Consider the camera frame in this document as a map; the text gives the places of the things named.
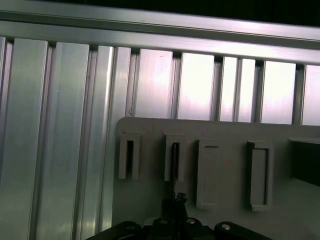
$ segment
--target rectangular slot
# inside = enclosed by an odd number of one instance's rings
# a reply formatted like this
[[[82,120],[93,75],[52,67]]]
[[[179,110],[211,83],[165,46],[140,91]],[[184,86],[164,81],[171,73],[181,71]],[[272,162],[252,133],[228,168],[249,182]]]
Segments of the rectangular slot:
[[[128,171],[132,173],[132,179],[139,177],[140,162],[140,135],[123,134],[119,148],[119,179],[126,179]]]
[[[266,174],[267,171],[267,151],[256,149],[252,151],[252,173],[250,202],[255,205],[265,205],[266,199]]]
[[[296,65],[266,61],[262,94],[261,122],[292,124]]]
[[[171,51],[141,49],[133,111],[135,117],[171,117],[172,56]]]
[[[250,123],[253,115],[254,87],[255,87],[255,66],[256,61],[252,59],[239,60],[239,85],[237,92],[238,110],[235,114],[237,122]]]
[[[271,209],[273,191],[273,145],[262,141],[249,141],[250,206],[252,211]]]
[[[214,60],[212,55],[182,54],[178,119],[210,120]]]
[[[74,219],[76,186],[88,58],[88,45],[56,44],[46,111],[37,226],[39,239],[69,239],[74,228],[71,223],[77,222]]]
[[[213,140],[200,140],[198,151],[196,207],[213,210],[217,206],[219,146]]]
[[[220,121],[233,122],[237,83],[238,59],[224,57],[222,64]]]
[[[5,133],[0,175],[3,219],[0,232],[8,239],[19,236],[26,239],[30,232],[47,51],[46,41],[19,38],[14,41],[6,121],[1,117]]]
[[[305,68],[302,125],[320,126],[320,66]]]
[[[176,179],[178,182],[184,181],[185,175],[185,156],[186,156],[186,143],[183,136],[167,135],[165,137],[165,169],[164,180],[171,180],[172,160],[173,160],[173,145],[177,146],[177,163],[176,163]]]

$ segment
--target black metal part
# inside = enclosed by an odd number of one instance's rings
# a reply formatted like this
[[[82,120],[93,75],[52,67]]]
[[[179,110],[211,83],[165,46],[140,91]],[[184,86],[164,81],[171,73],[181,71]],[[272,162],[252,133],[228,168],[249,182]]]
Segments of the black metal part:
[[[141,231],[140,225],[133,221],[124,221],[107,230],[89,237],[87,240],[133,240]]]
[[[223,221],[215,225],[214,235],[217,240],[271,240],[266,236],[239,226],[230,221]]]
[[[176,236],[174,221],[170,218],[158,218],[154,220],[148,240],[172,240]]]

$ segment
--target bolt head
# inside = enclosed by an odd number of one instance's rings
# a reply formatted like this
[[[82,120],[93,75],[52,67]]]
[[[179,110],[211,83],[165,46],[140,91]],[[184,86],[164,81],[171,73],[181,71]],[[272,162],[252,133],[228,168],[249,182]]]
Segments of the bolt head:
[[[187,221],[186,221],[188,224],[194,224],[196,221],[192,218],[189,218]]]
[[[222,229],[224,229],[224,230],[230,230],[231,229],[231,227],[228,225],[228,224],[222,224]]]

